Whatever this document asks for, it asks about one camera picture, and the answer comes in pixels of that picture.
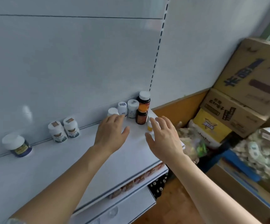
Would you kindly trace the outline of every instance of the white bottle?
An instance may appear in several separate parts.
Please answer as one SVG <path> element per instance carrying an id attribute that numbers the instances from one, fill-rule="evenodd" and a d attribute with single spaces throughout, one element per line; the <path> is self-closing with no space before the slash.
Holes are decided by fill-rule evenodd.
<path id="1" fill-rule="evenodd" d="M 117 108 L 114 108 L 114 107 L 109 108 L 107 116 L 111 116 L 114 114 L 119 115 Z"/>
<path id="2" fill-rule="evenodd" d="M 77 121 L 73 117 L 67 117 L 63 120 L 64 129 L 69 138 L 75 138 L 79 136 L 79 128 Z"/>
<path id="3" fill-rule="evenodd" d="M 135 119 L 138 107 L 139 101 L 135 99 L 128 100 L 128 118 Z"/>
<path id="4" fill-rule="evenodd" d="M 55 142 L 61 143 L 67 139 L 67 135 L 64 131 L 64 128 L 59 121 L 49 123 L 48 129 Z"/>
<path id="5" fill-rule="evenodd" d="M 119 102 L 117 106 L 118 113 L 120 115 L 125 115 L 127 116 L 128 114 L 128 108 L 127 108 L 127 103 L 126 102 Z"/>

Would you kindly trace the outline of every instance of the white shelf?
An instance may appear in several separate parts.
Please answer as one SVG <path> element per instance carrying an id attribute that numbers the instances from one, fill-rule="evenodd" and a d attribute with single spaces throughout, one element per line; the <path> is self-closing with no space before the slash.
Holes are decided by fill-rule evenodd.
<path id="1" fill-rule="evenodd" d="M 120 203 L 128 200 L 133 194 L 137 194 L 138 191 L 141 191 L 144 187 L 150 184 L 155 179 L 159 178 L 163 174 L 168 172 L 168 168 L 166 166 L 162 167 L 152 175 L 145 178 L 144 181 L 135 185 L 132 189 L 127 192 L 120 194 L 119 196 L 109 199 L 108 197 L 104 198 L 103 200 L 95 203 L 91 207 L 87 208 L 85 211 L 78 212 L 77 215 L 73 216 L 70 220 L 70 224 L 87 224 L 93 222 L 94 220 L 101 217 L 107 211 L 110 211 L 115 206 L 118 206 Z"/>
<path id="2" fill-rule="evenodd" d="M 156 115 L 149 110 L 149 115 Z M 160 163 L 145 141 L 146 125 L 126 119 L 130 135 L 124 145 L 100 168 L 77 209 L 86 209 L 130 180 Z M 63 143 L 48 141 L 33 147 L 23 158 L 0 158 L 0 223 L 64 173 L 93 145 L 98 125 L 80 131 Z"/>

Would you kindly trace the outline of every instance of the pill bottle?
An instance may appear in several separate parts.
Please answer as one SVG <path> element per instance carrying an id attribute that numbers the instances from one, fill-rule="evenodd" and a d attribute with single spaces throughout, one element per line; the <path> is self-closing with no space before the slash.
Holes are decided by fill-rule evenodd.
<path id="1" fill-rule="evenodd" d="M 67 117 L 63 120 L 64 129 L 69 138 L 75 138 L 79 136 L 79 128 L 77 121 L 73 117 Z"/>
<path id="2" fill-rule="evenodd" d="M 114 114 L 119 115 L 117 108 L 114 108 L 114 107 L 109 108 L 107 116 L 111 116 L 111 115 L 114 115 Z"/>
<path id="3" fill-rule="evenodd" d="M 139 101 L 138 110 L 143 113 L 147 112 L 151 101 L 150 92 L 140 91 L 139 96 L 137 97 L 137 101 Z"/>
<path id="4" fill-rule="evenodd" d="M 140 112 L 139 110 L 137 110 L 135 121 L 137 124 L 143 125 L 146 123 L 147 117 L 148 117 L 148 112 Z"/>
<path id="5" fill-rule="evenodd" d="M 59 121 L 49 123 L 48 129 L 55 142 L 61 143 L 67 139 L 67 135 L 64 131 L 64 128 Z"/>
<path id="6" fill-rule="evenodd" d="M 152 123 L 150 121 L 150 117 L 148 117 L 148 130 L 153 131 Z"/>
<path id="7" fill-rule="evenodd" d="M 128 100 L 128 118 L 135 119 L 138 107 L 139 101 L 135 99 Z"/>
<path id="8" fill-rule="evenodd" d="M 17 157 L 24 157 L 32 150 L 32 147 L 22 136 L 12 133 L 2 138 L 2 145 Z"/>
<path id="9" fill-rule="evenodd" d="M 118 113 L 120 115 L 125 115 L 127 116 L 128 114 L 128 108 L 127 108 L 127 103 L 126 102 L 119 102 L 117 106 Z"/>

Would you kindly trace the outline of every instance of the yellow box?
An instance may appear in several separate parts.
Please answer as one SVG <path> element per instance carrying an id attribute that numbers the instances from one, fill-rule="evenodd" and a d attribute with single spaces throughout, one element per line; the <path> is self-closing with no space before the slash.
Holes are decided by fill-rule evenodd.
<path id="1" fill-rule="evenodd" d="M 203 109 L 199 110 L 193 122 L 219 143 L 232 131 Z"/>

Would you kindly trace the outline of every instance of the orange floor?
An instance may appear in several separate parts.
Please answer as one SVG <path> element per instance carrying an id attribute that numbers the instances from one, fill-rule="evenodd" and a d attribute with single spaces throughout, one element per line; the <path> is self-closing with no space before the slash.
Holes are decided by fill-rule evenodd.
<path id="1" fill-rule="evenodd" d="M 204 224 L 205 222 L 180 181 L 175 178 L 165 185 L 157 204 L 133 223 Z"/>

